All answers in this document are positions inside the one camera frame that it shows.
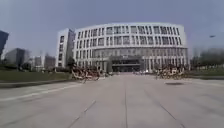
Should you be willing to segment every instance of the blue sky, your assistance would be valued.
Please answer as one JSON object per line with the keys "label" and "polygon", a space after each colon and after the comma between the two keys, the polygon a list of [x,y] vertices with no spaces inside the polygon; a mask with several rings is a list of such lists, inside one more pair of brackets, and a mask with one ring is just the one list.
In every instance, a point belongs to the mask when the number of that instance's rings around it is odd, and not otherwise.
{"label": "blue sky", "polygon": [[10,33],[4,52],[20,47],[55,55],[64,28],[169,22],[184,25],[191,49],[204,49],[224,47],[223,12],[223,0],[0,0],[0,29]]}

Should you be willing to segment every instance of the road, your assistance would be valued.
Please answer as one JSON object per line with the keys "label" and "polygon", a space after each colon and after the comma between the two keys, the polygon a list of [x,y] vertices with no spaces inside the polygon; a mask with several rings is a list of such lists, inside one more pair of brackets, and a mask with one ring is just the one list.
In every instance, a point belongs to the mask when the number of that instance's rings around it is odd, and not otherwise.
{"label": "road", "polygon": [[0,128],[223,126],[224,81],[119,75],[86,84],[0,89]]}

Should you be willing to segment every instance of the lawn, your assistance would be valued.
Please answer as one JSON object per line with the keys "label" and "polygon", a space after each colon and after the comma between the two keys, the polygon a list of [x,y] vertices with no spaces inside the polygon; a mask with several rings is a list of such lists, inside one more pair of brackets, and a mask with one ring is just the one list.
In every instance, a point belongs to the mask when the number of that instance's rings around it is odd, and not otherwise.
{"label": "lawn", "polygon": [[0,82],[34,82],[67,79],[65,73],[18,72],[0,70]]}
{"label": "lawn", "polygon": [[214,68],[214,69],[207,69],[207,70],[194,70],[194,71],[190,71],[189,75],[192,75],[192,76],[224,76],[224,69],[223,68]]}

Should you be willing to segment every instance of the building facade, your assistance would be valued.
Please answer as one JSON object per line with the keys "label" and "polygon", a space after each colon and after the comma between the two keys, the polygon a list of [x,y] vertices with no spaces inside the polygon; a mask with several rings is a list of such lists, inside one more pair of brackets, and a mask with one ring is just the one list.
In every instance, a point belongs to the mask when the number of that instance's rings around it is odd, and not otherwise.
{"label": "building facade", "polygon": [[56,67],[66,67],[69,57],[73,58],[75,33],[70,29],[58,32]]}
{"label": "building facade", "polygon": [[9,34],[0,30],[0,59],[5,47],[5,44],[8,40]]}
{"label": "building facade", "polygon": [[169,23],[115,23],[75,30],[79,66],[130,72],[188,64],[184,27]]}
{"label": "building facade", "polygon": [[12,64],[21,66],[23,63],[29,62],[30,52],[25,49],[15,48],[5,54],[5,59]]}

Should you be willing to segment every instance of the white building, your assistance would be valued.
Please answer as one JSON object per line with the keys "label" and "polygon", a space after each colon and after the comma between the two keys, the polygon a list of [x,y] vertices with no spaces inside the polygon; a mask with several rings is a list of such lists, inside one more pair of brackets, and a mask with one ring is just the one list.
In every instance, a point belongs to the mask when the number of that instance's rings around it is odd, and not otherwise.
{"label": "white building", "polygon": [[59,32],[56,66],[65,66],[73,49],[79,66],[96,65],[104,71],[152,71],[168,64],[188,64],[184,27],[169,23],[113,23],[75,30],[68,46],[68,29]]}

